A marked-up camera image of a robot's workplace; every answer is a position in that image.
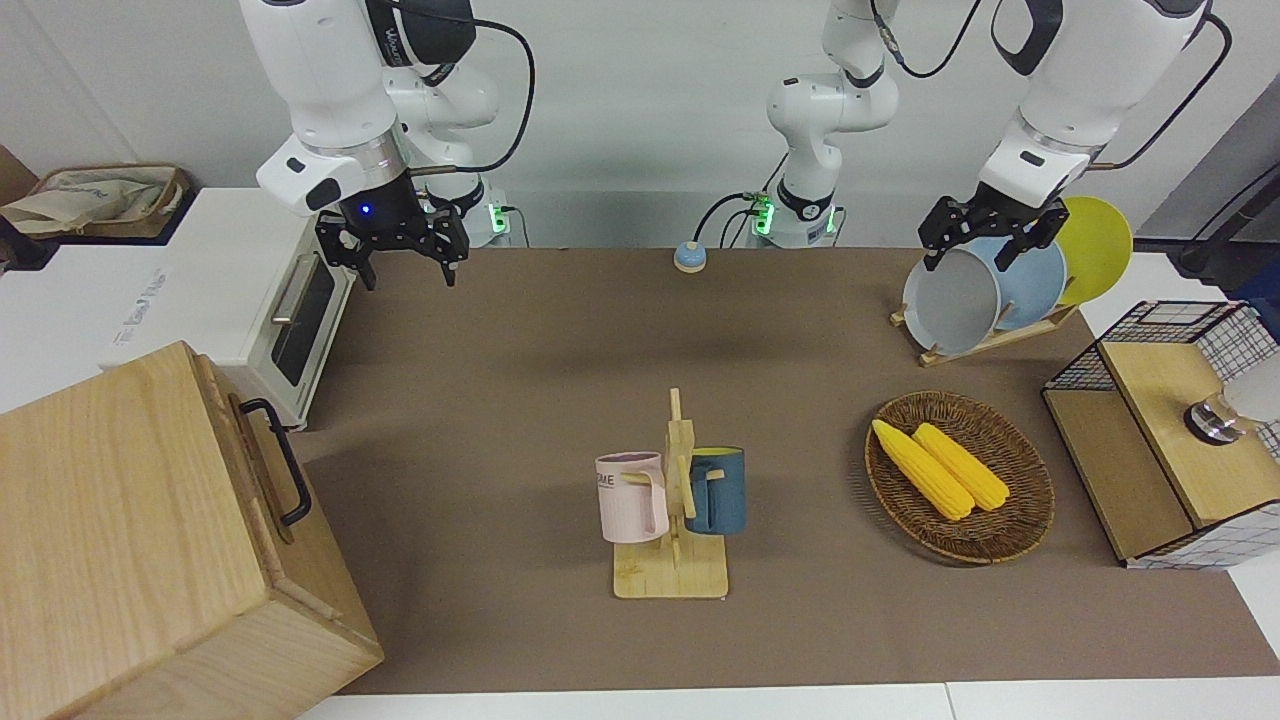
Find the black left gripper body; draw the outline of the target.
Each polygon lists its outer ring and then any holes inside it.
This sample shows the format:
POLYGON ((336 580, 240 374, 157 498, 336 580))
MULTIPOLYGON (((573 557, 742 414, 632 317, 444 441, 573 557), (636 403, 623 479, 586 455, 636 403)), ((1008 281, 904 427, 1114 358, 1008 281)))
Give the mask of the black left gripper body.
POLYGON ((920 223, 920 242, 928 251, 947 251, 979 237, 1012 237, 1021 251, 1044 249, 1068 218, 1062 199, 1032 208, 979 183, 966 201, 938 199, 920 223))

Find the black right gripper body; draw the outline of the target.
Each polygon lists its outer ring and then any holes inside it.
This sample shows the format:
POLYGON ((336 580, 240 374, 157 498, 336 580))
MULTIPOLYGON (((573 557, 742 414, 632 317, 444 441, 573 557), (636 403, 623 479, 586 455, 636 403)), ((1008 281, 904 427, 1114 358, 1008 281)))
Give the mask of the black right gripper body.
POLYGON ((465 245, 466 260, 470 255, 457 206, 443 201, 425 209, 410 176, 340 200, 337 213, 321 211, 316 236, 326 261, 348 269, 353 269, 352 250, 360 245, 372 251, 411 250, 436 263, 440 245, 465 245))

